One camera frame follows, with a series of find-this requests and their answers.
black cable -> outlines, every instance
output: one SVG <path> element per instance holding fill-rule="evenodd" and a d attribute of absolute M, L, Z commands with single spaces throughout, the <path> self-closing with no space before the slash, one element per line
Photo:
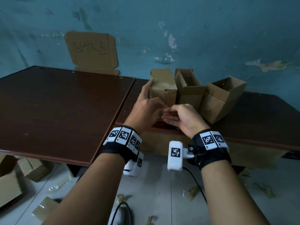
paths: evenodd
<path fill-rule="evenodd" d="M 117 208 L 115 209 L 115 213 L 114 213 L 113 218 L 112 218 L 112 223 L 111 223 L 110 225 L 113 225 L 113 221 L 115 220 L 115 216 L 116 216 L 116 214 L 117 214 L 117 211 L 118 211 L 119 207 L 120 207 L 122 204 L 125 204 L 126 207 L 128 208 L 128 211 L 129 211 L 129 224 L 132 225 L 132 224 L 131 224 L 130 207 L 129 207 L 129 205 L 128 205 L 125 201 L 121 202 L 121 203 L 117 206 Z"/>
<path fill-rule="evenodd" d="M 201 193 L 202 193 L 202 196 L 203 196 L 205 202 L 207 203 L 206 197 L 205 197 L 205 195 L 204 195 L 204 193 L 203 193 L 203 191 L 202 191 L 202 189 L 201 189 L 199 183 L 197 182 L 196 178 L 195 178 L 194 175 L 192 174 L 192 172 L 191 172 L 188 168 L 186 168 L 186 167 L 182 167 L 182 169 L 188 171 L 188 172 L 192 175 L 193 179 L 195 180 L 195 182 L 196 182 L 198 188 L 200 189 L 200 191 L 201 191 Z"/>

blue wall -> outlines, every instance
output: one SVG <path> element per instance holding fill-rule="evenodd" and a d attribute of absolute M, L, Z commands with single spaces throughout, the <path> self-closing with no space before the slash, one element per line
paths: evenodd
<path fill-rule="evenodd" d="M 232 75 L 246 80 L 247 90 L 279 95 L 300 110 L 299 4 L 0 0 L 0 77 L 32 65 L 73 69 L 64 34 L 92 30 L 116 38 L 121 75 L 149 79 L 151 68 L 194 68 L 203 84 Z M 268 72 L 245 65 L 258 59 L 288 65 Z"/>

right hand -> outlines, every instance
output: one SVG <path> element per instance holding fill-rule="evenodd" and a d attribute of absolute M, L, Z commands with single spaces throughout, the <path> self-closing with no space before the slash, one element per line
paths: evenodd
<path fill-rule="evenodd" d="M 165 123 L 179 127 L 191 139 L 198 132 L 210 128 L 190 104 L 167 107 L 161 118 Z"/>

cardboard box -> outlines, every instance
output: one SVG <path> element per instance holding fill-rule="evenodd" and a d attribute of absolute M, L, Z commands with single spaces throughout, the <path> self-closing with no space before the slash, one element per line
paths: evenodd
<path fill-rule="evenodd" d="M 115 38 L 107 33 L 69 31 L 65 40 L 76 71 L 118 75 Z"/>
<path fill-rule="evenodd" d="M 188 103 L 198 110 L 206 86 L 201 85 L 193 69 L 176 69 L 174 78 L 177 86 L 176 104 Z"/>
<path fill-rule="evenodd" d="M 25 177 L 34 182 L 39 182 L 43 177 L 51 172 L 51 169 L 38 159 L 22 158 L 18 160 L 18 164 Z"/>
<path fill-rule="evenodd" d="M 234 77 L 227 77 L 207 84 L 207 90 L 199 107 L 199 114 L 209 123 L 214 124 L 226 116 L 243 94 L 246 82 Z"/>
<path fill-rule="evenodd" d="M 22 194 L 16 172 L 0 177 L 0 207 Z"/>
<path fill-rule="evenodd" d="M 168 107 L 176 102 L 177 87 L 171 69 L 151 69 L 151 79 L 154 79 L 150 89 L 150 97 L 160 98 Z"/>
<path fill-rule="evenodd" d="M 46 197 L 36 208 L 32 214 L 41 222 L 45 221 L 58 207 L 59 203 Z"/>
<path fill-rule="evenodd" d="M 0 177 L 9 174 L 17 164 L 17 158 L 0 153 Z"/>

black wrist strap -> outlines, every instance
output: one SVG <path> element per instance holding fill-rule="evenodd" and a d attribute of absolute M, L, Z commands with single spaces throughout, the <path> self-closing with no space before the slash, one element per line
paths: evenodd
<path fill-rule="evenodd" d="M 103 143 L 100 154 L 120 154 L 125 163 L 128 163 L 129 160 L 136 162 L 141 143 L 141 138 L 133 128 L 121 125 L 111 130 Z"/>
<path fill-rule="evenodd" d="M 229 149 L 219 132 L 205 129 L 195 134 L 188 147 L 193 148 L 196 163 L 199 168 L 219 160 L 228 160 L 231 163 Z"/>

